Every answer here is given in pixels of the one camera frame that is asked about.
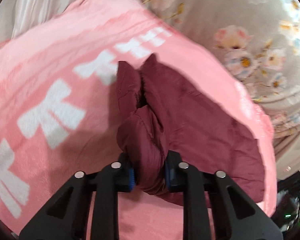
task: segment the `floral bedsheet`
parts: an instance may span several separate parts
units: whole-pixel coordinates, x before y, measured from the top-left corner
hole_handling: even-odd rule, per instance
[[[298,0],[142,1],[245,85],[271,117],[275,138],[300,131]]]

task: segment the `maroon fabric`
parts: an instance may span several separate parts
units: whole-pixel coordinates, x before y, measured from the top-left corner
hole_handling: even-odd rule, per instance
[[[122,116],[117,142],[129,154],[144,192],[183,204],[182,195],[164,188],[163,163],[173,150],[200,171],[225,171],[255,202],[263,200],[265,171],[257,140],[154,54],[140,70],[119,62],[117,98]]]

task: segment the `pink blanket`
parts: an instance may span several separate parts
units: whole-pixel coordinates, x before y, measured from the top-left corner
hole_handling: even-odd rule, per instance
[[[260,206],[274,212],[273,131],[244,87],[136,0],[77,0],[0,48],[0,219],[11,230],[19,234],[76,171],[117,160],[117,62],[138,66],[153,52],[258,139],[266,171]],[[139,191],[120,195],[119,224],[122,239],[179,239],[182,208]]]

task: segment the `metal screw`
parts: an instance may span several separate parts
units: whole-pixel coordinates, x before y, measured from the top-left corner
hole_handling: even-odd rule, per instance
[[[112,163],[111,167],[114,168],[114,169],[118,169],[118,168],[121,167],[121,163],[119,163],[119,162]]]
[[[179,168],[187,169],[187,168],[189,168],[189,164],[188,163],[179,163]]]
[[[288,172],[288,171],[291,171],[291,167],[290,167],[290,166],[288,166],[288,167],[284,170],[284,172]]]
[[[74,174],[74,177],[76,177],[77,179],[83,178],[84,177],[84,172],[83,171],[77,171]]]
[[[218,178],[224,178],[227,174],[224,171],[217,171],[216,175]]]

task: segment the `white bow pattern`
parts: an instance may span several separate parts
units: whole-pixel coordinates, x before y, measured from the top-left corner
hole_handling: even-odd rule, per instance
[[[0,143],[0,200],[13,217],[19,218],[21,207],[17,201],[24,206],[27,204],[30,186],[8,170],[14,162],[14,157],[8,142],[3,139]]]
[[[95,60],[82,63],[76,66],[73,71],[83,79],[89,78],[95,73],[104,85],[109,86],[116,80],[118,63],[113,63],[116,57],[116,55],[105,49]]]
[[[35,106],[18,119],[18,127],[26,138],[31,138],[41,125],[49,146],[55,149],[62,143],[68,132],[59,124],[61,123],[75,130],[85,116],[85,111],[69,103],[62,102],[71,94],[71,88],[61,79],[58,79],[48,90],[42,103]]]

